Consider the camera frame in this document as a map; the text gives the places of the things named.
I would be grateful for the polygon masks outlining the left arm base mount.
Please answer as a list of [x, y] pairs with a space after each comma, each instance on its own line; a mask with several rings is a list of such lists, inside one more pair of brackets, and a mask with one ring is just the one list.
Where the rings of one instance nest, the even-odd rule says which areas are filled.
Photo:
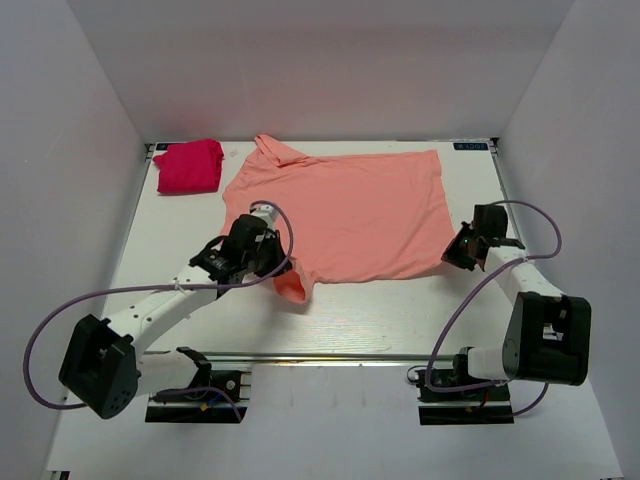
[[149, 424], [240, 424], [251, 394], [250, 370], [212, 370], [195, 392], [155, 394], [146, 408]]

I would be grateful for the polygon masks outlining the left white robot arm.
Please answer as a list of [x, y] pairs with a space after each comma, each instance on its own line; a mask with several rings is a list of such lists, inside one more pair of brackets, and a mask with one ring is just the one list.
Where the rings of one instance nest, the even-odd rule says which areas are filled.
[[71, 335], [59, 379], [102, 419], [151, 394], [159, 400], [213, 396], [235, 404], [211, 383], [207, 357], [190, 348], [152, 353], [150, 347], [199, 309], [234, 289], [289, 272], [292, 245], [276, 228], [285, 214], [262, 203], [240, 215], [228, 234], [214, 238], [168, 284], [146, 287], [146, 297], [105, 318], [88, 315]]

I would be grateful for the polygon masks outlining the salmon pink t shirt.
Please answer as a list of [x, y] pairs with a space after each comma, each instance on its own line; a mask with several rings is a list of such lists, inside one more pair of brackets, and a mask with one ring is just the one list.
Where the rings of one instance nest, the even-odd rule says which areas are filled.
[[311, 156], [255, 139], [223, 193], [224, 232], [251, 203], [277, 204], [294, 232], [292, 271], [275, 291], [305, 304], [317, 283], [404, 280], [430, 274], [455, 233], [436, 151]]

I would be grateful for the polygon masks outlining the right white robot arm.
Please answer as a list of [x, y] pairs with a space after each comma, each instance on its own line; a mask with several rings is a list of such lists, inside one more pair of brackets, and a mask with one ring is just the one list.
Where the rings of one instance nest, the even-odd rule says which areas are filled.
[[496, 282], [512, 306], [497, 347], [465, 347], [455, 355], [442, 389], [472, 399], [487, 387], [513, 380], [581, 385], [588, 373], [591, 315], [583, 297], [568, 296], [548, 281], [524, 244], [507, 235], [502, 201], [477, 204], [442, 255], [463, 270], [480, 268], [485, 284]]

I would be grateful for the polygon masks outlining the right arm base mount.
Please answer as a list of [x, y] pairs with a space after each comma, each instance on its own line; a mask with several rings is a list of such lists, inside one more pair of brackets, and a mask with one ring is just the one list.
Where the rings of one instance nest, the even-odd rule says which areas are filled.
[[407, 370], [410, 385], [418, 391], [418, 417], [421, 426], [506, 425], [514, 423], [507, 386], [465, 392], [437, 393], [425, 384], [426, 366]]

